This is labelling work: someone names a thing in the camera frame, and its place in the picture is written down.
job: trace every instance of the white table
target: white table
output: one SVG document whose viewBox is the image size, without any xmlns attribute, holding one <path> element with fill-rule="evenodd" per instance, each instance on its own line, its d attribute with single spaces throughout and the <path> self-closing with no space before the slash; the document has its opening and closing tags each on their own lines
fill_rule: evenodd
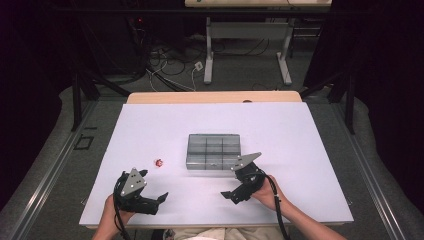
<svg viewBox="0 0 424 240">
<path fill-rule="evenodd" d="M 278 102 L 281 92 L 219 92 L 217 96 L 253 103 L 210 103 L 191 97 L 213 93 L 166 93 L 161 101 L 125 104 L 104 155 L 80 225 L 96 227 L 106 197 L 122 171 L 147 169 L 143 197 L 156 199 L 169 192 L 157 215 L 136 214 L 129 227 L 177 228 L 277 225 L 275 212 L 255 199 L 235 205 L 220 192 L 240 185 L 231 171 L 189 171 L 185 159 L 191 133 L 234 133 L 241 136 L 242 154 L 262 152 L 255 163 L 278 180 L 287 197 L 317 221 L 340 224 L 353 221 L 307 105 Z M 262 94 L 271 102 L 257 102 Z M 154 165 L 156 159 L 164 165 Z"/>
<path fill-rule="evenodd" d="M 186 7 L 193 8 L 242 8 L 242 7 L 269 7 L 269 8 L 329 8 L 331 0 L 185 0 Z M 286 63 L 288 47 L 294 27 L 295 19 L 286 22 L 211 22 L 206 18 L 206 64 L 204 83 L 212 82 L 213 67 L 213 38 L 244 38 L 244 39 L 284 39 L 281 52 L 277 52 L 281 76 L 285 85 L 292 81 Z"/>
</svg>

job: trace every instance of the gray floor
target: gray floor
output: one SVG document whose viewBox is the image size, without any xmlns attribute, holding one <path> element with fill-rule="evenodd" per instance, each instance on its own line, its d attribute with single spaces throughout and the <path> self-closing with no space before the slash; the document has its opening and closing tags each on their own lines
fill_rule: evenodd
<svg viewBox="0 0 424 240">
<path fill-rule="evenodd" d="M 225 44 L 226 52 L 245 53 L 258 42 L 258 40 L 227 40 L 219 44 Z M 212 84 L 203 84 L 202 72 L 195 72 L 196 88 L 198 91 L 301 90 L 315 41 L 299 39 L 296 43 L 294 56 L 288 60 L 293 79 L 291 86 L 282 84 L 275 56 L 275 52 L 279 51 L 281 47 L 281 42 L 275 41 L 271 42 L 267 51 L 259 56 L 216 54 Z M 260 52 L 265 45 L 265 42 L 261 44 L 256 52 Z M 188 55 L 197 56 L 197 50 L 189 50 Z M 199 60 L 204 63 L 204 56 L 187 63 L 183 73 L 168 77 L 192 87 L 191 69 Z M 178 64 L 180 63 L 173 62 L 165 70 L 178 71 L 182 66 Z M 122 77 L 115 76 L 111 79 L 122 80 Z M 170 91 L 156 79 L 150 83 L 147 75 L 138 81 L 122 85 L 122 87 L 130 91 L 146 92 L 154 91 L 152 85 L 157 91 Z M 93 142 L 88 150 L 74 150 L 74 146 L 71 146 L 69 152 L 64 152 L 69 140 L 79 136 L 70 132 L 72 127 L 71 89 L 67 89 L 61 94 L 62 112 L 55 129 L 26 178 L 0 213 L 0 239 L 10 239 L 15 236 L 27 239 L 91 238 L 93 231 L 78 225 L 84 208 L 80 202 L 91 191 L 122 104 L 126 100 L 103 86 L 99 86 L 99 90 L 102 93 L 99 101 L 85 102 L 86 109 L 88 109 L 87 118 L 77 132 L 85 137 L 93 137 Z M 328 90 L 325 88 L 314 93 L 306 98 L 305 102 L 308 103 L 314 117 L 342 190 L 352 203 L 350 208 L 355 221 L 334 228 L 349 239 L 424 239 L 423 216 L 403 195 L 375 152 L 374 137 L 366 106 L 360 101 L 355 102 L 356 135 L 350 136 L 340 122 L 344 105 L 343 103 L 329 104 L 325 99 Z M 358 144 L 359 151 L 355 148 L 354 143 Z M 40 191 L 40 183 L 47 181 L 46 174 L 62 156 L 65 156 L 64 166 L 58 170 L 52 188 L 45 192 L 48 196 L 46 201 L 40 204 L 40 208 L 37 208 L 39 211 L 33 212 L 33 216 L 29 218 L 30 221 L 26 222 L 24 233 L 16 234 L 17 229 L 22 231 L 22 228 L 17 228 L 17 224 L 28 219 L 23 213 L 31 210 L 28 209 L 28 206 L 31 206 L 29 204 L 31 198 L 34 193 Z M 392 225 L 382 220 L 382 213 L 377 208 L 381 198 L 376 200 L 374 195 L 370 194 L 373 188 L 364 180 L 361 162 L 358 161 L 358 158 L 364 158 L 368 164 L 372 176 L 377 180 L 378 187 L 383 193 L 383 200 L 387 201 L 386 205 L 395 216 L 401 231 L 390 230 Z M 304 239 L 296 229 L 291 229 L 290 232 L 292 239 Z M 151 231 L 138 231 L 137 239 L 149 239 L 150 234 Z"/>
</svg>

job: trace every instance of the desk leg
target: desk leg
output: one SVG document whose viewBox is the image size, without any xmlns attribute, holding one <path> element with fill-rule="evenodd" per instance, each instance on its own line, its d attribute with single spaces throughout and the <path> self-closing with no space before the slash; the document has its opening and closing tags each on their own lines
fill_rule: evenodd
<svg viewBox="0 0 424 240">
<path fill-rule="evenodd" d="M 212 65 L 213 65 L 213 52 L 212 52 L 212 37 L 211 37 L 211 19 L 206 18 L 206 64 L 205 64 L 205 78 L 204 83 L 210 84 L 212 82 Z"/>
<path fill-rule="evenodd" d="M 289 19 L 289 24 L 286 30 L 286 37 L 284 38 L 283 50 L 277 53 L 278 64 L 280 65 L 281 76 L 285 85 L 289 86 L 292 84 L 289 68 L 287 67 L 286 57 L 289 50 L 291 36 L 294 27 L 294 18 Z"/>
</svg>

